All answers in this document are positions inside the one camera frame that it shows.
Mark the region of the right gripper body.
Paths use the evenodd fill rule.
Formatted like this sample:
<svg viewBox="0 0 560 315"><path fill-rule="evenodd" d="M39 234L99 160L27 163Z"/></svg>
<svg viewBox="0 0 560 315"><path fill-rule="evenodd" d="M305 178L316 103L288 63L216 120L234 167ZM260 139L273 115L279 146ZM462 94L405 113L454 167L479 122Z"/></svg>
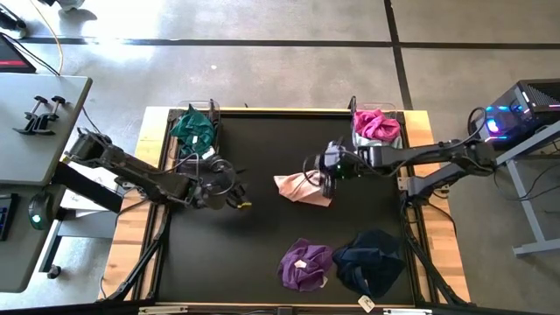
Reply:
<svg viewBox="0 0 560 315"><path fill-rule="evenodd" d="M366 174L361 158L337 141L329 142L315 157L314 166L329 179L352 179Z"/></svg>

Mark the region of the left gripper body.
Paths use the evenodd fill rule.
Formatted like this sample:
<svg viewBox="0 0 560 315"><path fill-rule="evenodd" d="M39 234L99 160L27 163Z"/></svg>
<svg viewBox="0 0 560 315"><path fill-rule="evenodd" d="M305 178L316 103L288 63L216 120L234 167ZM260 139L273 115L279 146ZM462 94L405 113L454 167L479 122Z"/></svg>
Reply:
<svg viewBox="0 0 560 315"><path fill-rule="evenodd" d="M222 209L228 196L238 184L233 165L222 157L212 157L197 163L194 173L195 188L190 197L194 208Z"/></svg>

